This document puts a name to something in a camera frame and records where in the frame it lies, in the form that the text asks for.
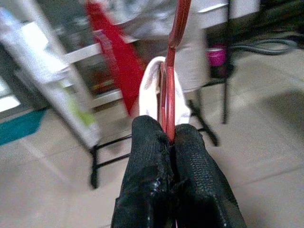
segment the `red cloth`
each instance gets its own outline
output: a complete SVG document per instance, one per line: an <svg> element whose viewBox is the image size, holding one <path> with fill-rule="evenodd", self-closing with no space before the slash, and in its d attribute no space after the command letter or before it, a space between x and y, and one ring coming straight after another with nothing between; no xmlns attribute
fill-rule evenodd
<svg viewBox="0 0 304 228"><path fill-rule="evenodd" d="M124 34L101 10L99 3L85 5L91 21L94 36L100 43L102 52L110 69L115 85L121 89L123 100L130 114L131 108L139 94L144 68L131 44L121 38Z"/></svg>

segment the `white towel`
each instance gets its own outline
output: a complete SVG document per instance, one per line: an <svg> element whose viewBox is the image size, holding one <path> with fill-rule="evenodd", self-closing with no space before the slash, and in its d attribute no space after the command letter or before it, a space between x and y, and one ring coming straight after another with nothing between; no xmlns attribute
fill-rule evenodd
<svg viewBox="0 0 304 228"><path fill-rule="evenodd" d="M149 115L157 120L159 93L159 80L161 63L165 57L155 57L148 64L139 89L139 115ZM175 81L175 125L187 124L190 119L190 109L185 104L184 94L178 81L176 72L174 72Z"/></svg>

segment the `metal stand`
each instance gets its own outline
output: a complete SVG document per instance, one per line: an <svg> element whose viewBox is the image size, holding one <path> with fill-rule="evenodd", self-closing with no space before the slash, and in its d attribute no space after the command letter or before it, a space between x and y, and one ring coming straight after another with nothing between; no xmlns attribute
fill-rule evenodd
<svg viewBox="0 0 304 228"><path fill-rule="evenodd" d="M111 159L109 161L98 164L98 150L105 147L105 146L111 145L113 143L120 142L122 140L129 139L131 137L132 137L132 135L127 135L125 137L115 139L113 141L106 142L106 143L101 144L101 145L96 145L90 150L90 153L92 155L92 174L91 174L91 178L90 178L90 183L91 183L93 189L97 189L98 185L99 185L98 184L98 169L99 168L104 167L104 166L106 166L108 164L111 164L113 162L120 161L120 160L125 159L125 158L130 156L130 154L128 153L128 154L122 155L120 157L117 157L117 158Z"/></svg>
<svg viewBox="0 0 304 228"><path fill-rule="evenodd" d="M209 138L211 139L211 141L213 142L213 144L215 146L219 145L219 140L218 137L216 136L216 134L209 128L209 126L207 125L207 123L204 121L204 119L201 117L202 113L200 108L196 108L193 104L192 101L189 101L189 108L192 110L192 115L195 116L198 121L200 122L200 124L202 125L202 128L199 128L198 131L199 132L206 132L207 135L209 136Z"/></svg>

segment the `red handle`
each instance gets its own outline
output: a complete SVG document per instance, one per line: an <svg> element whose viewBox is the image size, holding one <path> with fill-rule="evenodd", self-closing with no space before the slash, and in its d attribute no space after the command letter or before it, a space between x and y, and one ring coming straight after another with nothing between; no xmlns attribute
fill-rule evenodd
<svg viewBox="0 0 304 228"><path fill-rule="evenodd" d="M166 132L170 143L173 143L175 135L175 48L180 44L184 34L190 4L191 0L179 0L177 3L173 28L169 35L165 65L161 66L160 116L162 128Z"/></svg>

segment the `teal mat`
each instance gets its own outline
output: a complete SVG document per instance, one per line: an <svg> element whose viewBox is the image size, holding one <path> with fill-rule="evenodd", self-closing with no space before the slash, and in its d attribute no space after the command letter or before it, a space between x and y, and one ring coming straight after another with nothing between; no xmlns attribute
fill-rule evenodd
<svg viewBox="0 0 304 228"><path fill-rule="evenodd" d="M0 124L0 145L33 134L40 126L46 110L33 111Z"/></svg>

